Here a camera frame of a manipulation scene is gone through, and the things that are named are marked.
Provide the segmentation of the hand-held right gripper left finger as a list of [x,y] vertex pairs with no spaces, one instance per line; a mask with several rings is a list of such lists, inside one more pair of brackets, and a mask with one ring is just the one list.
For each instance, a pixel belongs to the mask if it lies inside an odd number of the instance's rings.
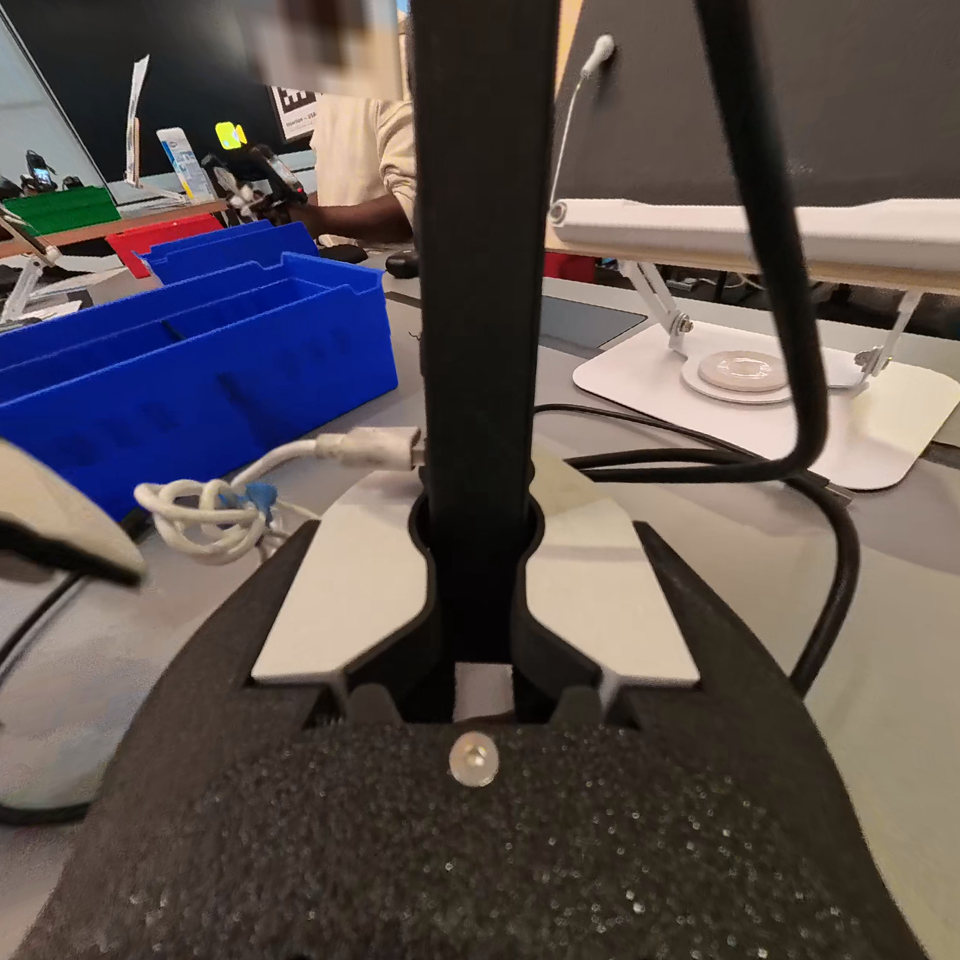
[[323,515],[250,672],[260,688],[320,686],[345,708],[379,687],[409,722],[450,719],[454,661],[420,480],[361,480]]

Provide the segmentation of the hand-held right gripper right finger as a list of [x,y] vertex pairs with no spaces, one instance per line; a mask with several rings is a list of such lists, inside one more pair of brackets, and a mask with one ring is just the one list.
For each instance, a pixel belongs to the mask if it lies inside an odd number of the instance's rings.
[[532,452],[534,531],[518,570],[513,666],[559,702],[593,690],[693,690],[701,674],[641,535],[616,499],[545,448]]

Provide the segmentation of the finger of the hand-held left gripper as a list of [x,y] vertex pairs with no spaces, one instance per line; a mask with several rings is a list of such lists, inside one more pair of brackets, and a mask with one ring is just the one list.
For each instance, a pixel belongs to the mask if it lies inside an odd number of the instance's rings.
[[1,440],[1,580],[39,584],[57,573],[138,586],[146,563],[132,537],[32,455]]

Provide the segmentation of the blue plastic bin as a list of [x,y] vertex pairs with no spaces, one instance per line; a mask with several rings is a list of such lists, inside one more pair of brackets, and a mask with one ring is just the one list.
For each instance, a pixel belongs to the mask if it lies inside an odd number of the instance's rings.
[[286,253],[4,333],[2,438],[121,521],[395,390],[381,277]]
[[302,223],[280,226],[267,221],[242,223],[152,246],[139,258],[152,276],[162,285],[169,285],[245,263],[276,267],[285,254],[320,256],[319,247]]

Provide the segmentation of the black multi-port USB hub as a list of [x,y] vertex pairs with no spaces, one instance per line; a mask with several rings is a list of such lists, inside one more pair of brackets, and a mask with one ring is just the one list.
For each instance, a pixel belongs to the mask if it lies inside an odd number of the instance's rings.
[[429,546],[446,654],[510,658],[560,3],[411,2]]

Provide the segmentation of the another person's forearm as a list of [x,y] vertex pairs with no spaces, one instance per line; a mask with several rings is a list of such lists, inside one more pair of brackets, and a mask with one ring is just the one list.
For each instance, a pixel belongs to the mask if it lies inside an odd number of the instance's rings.
[[338,236],[362,245],[384,246],[413,239],[414,229],[393,195],[348,205],[321,205],[316,193],[306,202],[288,202],[265,212],[275,226],[298,222],[314,239]]

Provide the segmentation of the grey desk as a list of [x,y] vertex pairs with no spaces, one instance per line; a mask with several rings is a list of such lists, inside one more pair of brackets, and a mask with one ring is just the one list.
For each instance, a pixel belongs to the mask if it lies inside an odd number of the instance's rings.
[[[399,386],[331,424],[424,421],[415,280],[383,276]],[[640,314],[625,291],[546,279],[545,296]],[[634,330],[601,349],[628,339]],[[544,343],[539,403],[596,405],[573,371],[598,351]],[[593,416],[540,414],[536,438],[561,457],[693,447],[662,431]],[[884,879],[933,958],[958,958],[958,449],[918,461],[897,486],[849,505],[862,546],[858,592],[806,704],[846,782]],[[295,462],[274,481],[321,513],[356,471]],[[783,486],[607,486],[650,522],[764,643],[794,666],[822,604],[834,539]],[[2,800],[38,807],[92,792],[143,699],[256,559],[206,567],[152,534],[139,591],[101,582],[67,592],[26,637],[2,681]],[[78,824],[2,825],[2,958],[15,954],[56,886]]]

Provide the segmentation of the white folding stand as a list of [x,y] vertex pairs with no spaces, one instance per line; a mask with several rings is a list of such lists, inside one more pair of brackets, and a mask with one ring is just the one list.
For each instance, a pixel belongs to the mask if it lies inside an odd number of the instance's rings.
[[20,270],[11,293],[6,297],[2,311],[2,330],[13,329],[21,324],[44,269],[53,267],[61,257],[59,249],[45,237],[30,233],[29,226],[17,214],[1,205],[1,222],[4,230],[25,247],[27,263]]
[[[596,38],[569,98],[561,136],[557,126],[549,224],[559,222],[562,215],[555,192],[577,96],[616,51],[610,34]],[[739,201],[759,269],[696,268],[755,275],[768,291],[770,281]],[[811,465],[814,473],[855,491],[893,487],[958,412],[958,373],[918,364],[899,342],[922,295],[958,294],[811,278],[798,221],[797,230],[807,287],[824,282],[899,294],[892,330],[857,333],[852,343],[834,341],[825,322],[817,318],[828,427],[822,451]],[[795,396],[787,381],[786,354],[772,304],[750,321],[736,319],[736,308],[729,305],[717,307],[714,314],[713,307],[669,293],[666,281],[653,273],[660,262],[611,258],[617,260],[630,288],[639,295],[639,313],[647,320],[637,333],[577,367],[574,385],[600,399],[702,431],[765,459],[785,457],[797,440]]]

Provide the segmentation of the red plastic bin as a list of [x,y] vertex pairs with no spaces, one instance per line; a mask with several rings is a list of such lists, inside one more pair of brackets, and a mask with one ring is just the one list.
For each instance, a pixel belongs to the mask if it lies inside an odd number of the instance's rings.
[[222,221],[213,213],[202,213],[174,220],[154,222],[104,235],[126,270],[137,280],[150,277],[149,267],[141,255],[146,255],[154,246],[209,234],[224,228]]

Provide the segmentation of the green box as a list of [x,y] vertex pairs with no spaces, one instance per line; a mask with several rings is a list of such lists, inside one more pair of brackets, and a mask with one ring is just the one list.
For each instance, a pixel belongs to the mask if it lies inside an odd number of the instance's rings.
[[10,214],[26,224],[34,236],[70,232],[121,220],[107,188],[85,186],[2,201]]

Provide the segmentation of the grey tilted panel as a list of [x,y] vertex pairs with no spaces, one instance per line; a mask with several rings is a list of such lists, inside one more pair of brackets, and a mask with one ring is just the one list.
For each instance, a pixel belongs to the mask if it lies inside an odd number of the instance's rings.
[[2,2],[2,173],[32,151],[119,204],[126,81],[81,2]]

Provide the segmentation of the wood-framed black board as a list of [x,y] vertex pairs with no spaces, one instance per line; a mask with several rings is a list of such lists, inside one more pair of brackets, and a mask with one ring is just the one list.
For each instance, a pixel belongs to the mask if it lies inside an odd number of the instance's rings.
[[[811,279],[958,294],[958,2],[751,2]],[[583,2],[555,252],[758,271],[693,2]]]

